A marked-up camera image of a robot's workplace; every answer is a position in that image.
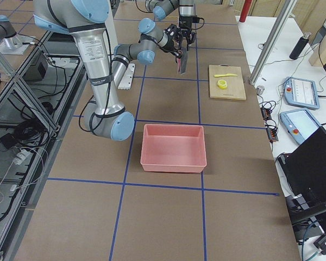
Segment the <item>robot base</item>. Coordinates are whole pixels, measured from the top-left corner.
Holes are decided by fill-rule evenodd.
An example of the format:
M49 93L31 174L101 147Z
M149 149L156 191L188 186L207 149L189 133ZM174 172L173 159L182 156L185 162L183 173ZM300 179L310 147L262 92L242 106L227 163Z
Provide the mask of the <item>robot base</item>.
M125 108L105 116L96 115L96 108L95 101L91 100L88 102L84 114L85 127L92 134L117 141L125 140L131 135L135 120L130 112L125 111Z

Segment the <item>black monitor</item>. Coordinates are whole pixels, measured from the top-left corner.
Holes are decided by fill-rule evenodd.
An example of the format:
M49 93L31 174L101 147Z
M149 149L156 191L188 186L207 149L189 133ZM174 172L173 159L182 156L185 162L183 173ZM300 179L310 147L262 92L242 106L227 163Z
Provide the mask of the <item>black monitor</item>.
M295 195L309 207L326 201L326 130L319 127L285 159L285 175ZM326 234L326 213L316 216Z

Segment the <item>brown cardboard table surface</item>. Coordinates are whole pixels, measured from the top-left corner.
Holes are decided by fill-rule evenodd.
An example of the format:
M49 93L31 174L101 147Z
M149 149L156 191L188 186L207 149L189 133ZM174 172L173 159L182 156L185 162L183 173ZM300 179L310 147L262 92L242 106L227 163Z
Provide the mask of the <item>brown cardboard table surface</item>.
M209 64L240 66L244 79L250 74L233 11L196 9L205 26L187 73L177 74L174 58L157 50L152 66L136 63L131 90L118 91L136 118L128 140L78 128L77 115L92 95L86 87L16 261L300 260L254 88L245 84L246 101L209 98ZM147 16L133 2L121 3L118 42L137 42L137 24ZM212 39L216 31L227 37ZM202 125L204 171L144 172L146 123Z

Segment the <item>label sticker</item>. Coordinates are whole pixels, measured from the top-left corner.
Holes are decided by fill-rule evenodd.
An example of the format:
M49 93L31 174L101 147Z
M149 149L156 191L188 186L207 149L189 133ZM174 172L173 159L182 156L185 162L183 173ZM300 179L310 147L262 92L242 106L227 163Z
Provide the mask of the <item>label sticker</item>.
M105 58L105 52L101 40L79 42L78 48L84 63L91 63Z

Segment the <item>pink plastic bin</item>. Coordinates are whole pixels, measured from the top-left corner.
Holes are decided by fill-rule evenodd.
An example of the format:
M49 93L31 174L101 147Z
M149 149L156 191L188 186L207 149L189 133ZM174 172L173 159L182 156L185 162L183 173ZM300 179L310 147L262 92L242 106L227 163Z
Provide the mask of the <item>pink plastic bin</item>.
M146 124L140 163L145 171L202 172L206 166L203 126Z

